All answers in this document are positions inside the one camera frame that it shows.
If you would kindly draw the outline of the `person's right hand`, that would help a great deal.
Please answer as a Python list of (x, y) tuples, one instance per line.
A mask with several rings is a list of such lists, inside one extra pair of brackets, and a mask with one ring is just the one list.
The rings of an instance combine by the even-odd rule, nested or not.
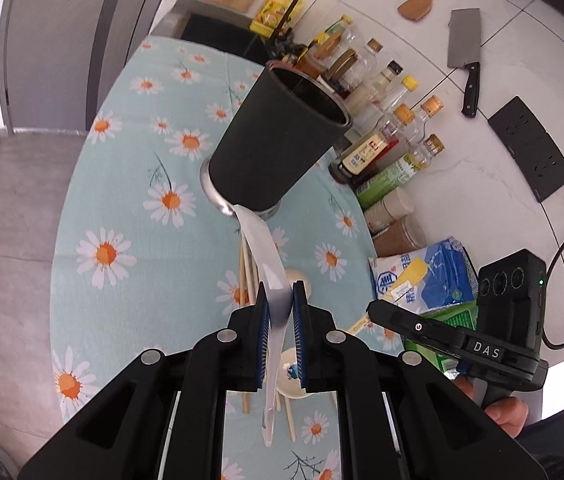
[[(469, 398), (475, 399), (475, 389), (468, 378), (458, 376), (452, 382)], [(516, 438), (524, 428), (529, 407), (516, 396), (508, 396), (487, 406), (485, 413), (510, 437)]]

